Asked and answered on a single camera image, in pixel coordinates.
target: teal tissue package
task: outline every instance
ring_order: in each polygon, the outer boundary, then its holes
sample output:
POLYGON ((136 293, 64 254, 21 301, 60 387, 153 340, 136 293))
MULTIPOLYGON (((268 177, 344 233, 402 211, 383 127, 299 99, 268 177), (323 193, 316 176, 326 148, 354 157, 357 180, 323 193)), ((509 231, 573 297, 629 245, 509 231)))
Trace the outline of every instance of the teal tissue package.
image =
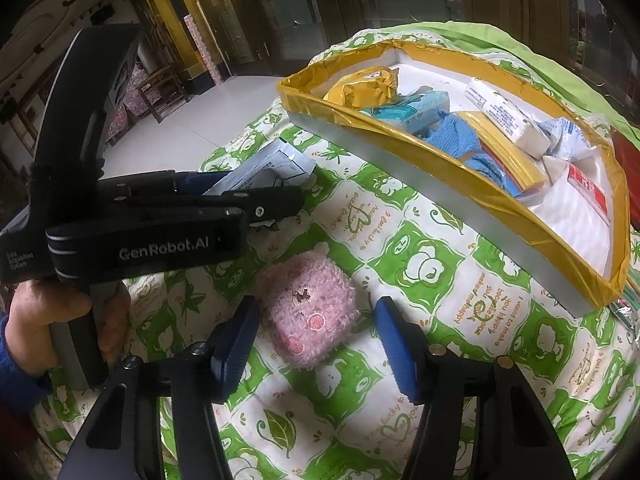
POLYGON ((449 111, 449 94, 432 90, 409 95, 394 105, 368 108, 362 113, 415 135, 440 121, 438 110, 449 111))

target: gray grip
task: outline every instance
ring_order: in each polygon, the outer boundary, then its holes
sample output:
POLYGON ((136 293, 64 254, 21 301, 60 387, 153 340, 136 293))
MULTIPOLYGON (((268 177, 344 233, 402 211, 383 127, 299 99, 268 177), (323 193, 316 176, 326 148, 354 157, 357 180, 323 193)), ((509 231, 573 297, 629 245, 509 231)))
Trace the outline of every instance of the gray grip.
POLYGON ((98 348, 97 333, 104 325, 105 305, 114 297, 119 283, 91 285, 89 314, 69 323, 49 325, 53 348, 73 390, 86 390, 106 379, 108 368, 98 348))

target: fuzzy pink pouch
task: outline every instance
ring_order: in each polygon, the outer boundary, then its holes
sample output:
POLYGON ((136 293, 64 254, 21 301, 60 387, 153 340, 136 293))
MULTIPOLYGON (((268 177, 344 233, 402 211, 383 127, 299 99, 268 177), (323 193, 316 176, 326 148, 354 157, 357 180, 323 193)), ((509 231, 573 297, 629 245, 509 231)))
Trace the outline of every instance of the fuzzy pink pouch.
POLYGON ((273 324, 281 356, 297 368, 320 361, 360 314, 349 277, 313 251, 265 268, 256 277, 255 296, 273 324))

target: green checkered pattern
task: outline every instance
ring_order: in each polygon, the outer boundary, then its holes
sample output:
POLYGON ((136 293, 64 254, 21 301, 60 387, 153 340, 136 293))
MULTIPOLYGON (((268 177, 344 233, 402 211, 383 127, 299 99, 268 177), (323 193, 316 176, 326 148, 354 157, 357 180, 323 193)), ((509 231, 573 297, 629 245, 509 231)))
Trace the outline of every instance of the green checkered pattern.
MULTIPOLYGON (((386 38, 457 48, 428 30, 363 31, 320 57, 386 38)), ((501 51, 485 59, 553 93, 537 73, 501 51)), ((238 391, 216 406, 235 479, 396 480, 410 452, 421 408, 396 387, 372 304, 391 296, 433 342, 492 360, 508 354, 545 406, 581 480, 599 472, 638 410, 637 353, 607 309, 574 319, 505 254, 458 218, 346 150, 300 130, 279 101, 244 134, 207 158, 202 171, 231 170, 275 137, 315 160, 305 205, 294 218, 253 230, 242 258, 130 280, 126 351, 170 356, 206 338, 252 291, 273 262, 314 250, 353 279, 361 317, 347 340, 313 370, 295 370, 261 328, 238 391)), ((632 239, 640 268, 640 237, 632 239)), ((72 392, 58 373, 35 419, 63 456, 95 392, 72 392)), ((470 465, 475 402, 465 408, 455 474, 470 465)), ((161 403, 165 469, 178 479, 170 399, 161 403)), ((40 450, 37 478, 55 474, 40 450)))

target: blue sleeve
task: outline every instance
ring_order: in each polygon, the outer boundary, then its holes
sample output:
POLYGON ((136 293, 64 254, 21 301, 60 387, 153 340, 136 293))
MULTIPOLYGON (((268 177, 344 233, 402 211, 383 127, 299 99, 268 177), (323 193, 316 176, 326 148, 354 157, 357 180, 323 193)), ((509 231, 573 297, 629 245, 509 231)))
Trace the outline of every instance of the blue sleeve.
POLYGON ((51 391, 45 374, 36 380, 16 365, 4 339, 8 316, 0 319, 0 402, 14 413, 28 412, 51 391))

